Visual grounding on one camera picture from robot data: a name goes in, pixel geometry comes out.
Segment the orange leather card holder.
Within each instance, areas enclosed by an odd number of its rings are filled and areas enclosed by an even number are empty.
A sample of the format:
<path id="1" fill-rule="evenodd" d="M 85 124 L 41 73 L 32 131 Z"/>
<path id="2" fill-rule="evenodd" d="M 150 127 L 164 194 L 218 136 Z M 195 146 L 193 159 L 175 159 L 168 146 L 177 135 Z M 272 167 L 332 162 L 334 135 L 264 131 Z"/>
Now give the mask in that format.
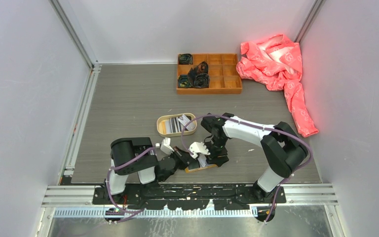
<path id="1" fill-rule="evenodd" d="M 192 163 L 188 167 L 185 168 L 185 172 L 192 173 L 192 172 L 196 172 L 196 171 L 200 171 L 200 170 L 204 170 L 208 168 L 215 168 L 215 167 L 218 167 L 218 166 L 216 164 L 207 164 L 206 166 L 201 167 L 199 163 Z"/>

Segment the beige oval card tray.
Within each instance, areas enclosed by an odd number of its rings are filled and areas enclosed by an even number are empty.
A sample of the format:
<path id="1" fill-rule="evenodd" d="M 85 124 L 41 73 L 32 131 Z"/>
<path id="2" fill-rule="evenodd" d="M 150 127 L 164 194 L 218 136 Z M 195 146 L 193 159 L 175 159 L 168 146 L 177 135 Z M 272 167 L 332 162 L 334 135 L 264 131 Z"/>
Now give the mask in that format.
<path id="1" fill-rule="evenodd" d="M 184 136 L 192 135 L 197 129 L 197 122 L 193 121 L 185 128 L 184 126 L 194 118 L 195 115 L 191 113 L 161 116 L 156 121 L 156 128 L 162 137 L 178 137 L 182 132 Z"/>

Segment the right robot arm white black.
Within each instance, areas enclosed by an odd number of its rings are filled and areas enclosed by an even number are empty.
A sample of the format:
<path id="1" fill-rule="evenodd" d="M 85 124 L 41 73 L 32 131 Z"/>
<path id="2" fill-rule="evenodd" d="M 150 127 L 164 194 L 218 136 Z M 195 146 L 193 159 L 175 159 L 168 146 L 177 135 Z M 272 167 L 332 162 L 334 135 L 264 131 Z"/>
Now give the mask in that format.
<path id="1" fill-rule="evenodd" d="M 229 139 L 243 140 L 263 149 L 268 168 L 252 187 L 252 195 L 262 203 L 273 197 L 276 187 L 288 179 L 309 154 L 305 143 L 285 122 L 264 125 L 225 113 L 218 117 L 208 114 L 201 126 L 210 133 L 210 141 L 206 143 L 208 164 L 220 167 L 228 162 L 226 143 Z"/>

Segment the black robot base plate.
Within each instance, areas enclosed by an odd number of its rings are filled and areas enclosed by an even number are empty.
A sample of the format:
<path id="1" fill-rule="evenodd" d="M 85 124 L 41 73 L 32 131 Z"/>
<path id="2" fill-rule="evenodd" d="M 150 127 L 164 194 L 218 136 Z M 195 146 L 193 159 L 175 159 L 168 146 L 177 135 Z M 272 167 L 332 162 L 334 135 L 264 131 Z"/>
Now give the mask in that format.
<path id="1" fill-rule="evenodd" d="M 261 196 L 252 184 L 126 184 L 123 193 L 113 195 L 114 202 L 129 209 L 204 210 L 209 203 L 215 210 L 243 210 L 251 204 L 286 203 L 283 188 Z"/>

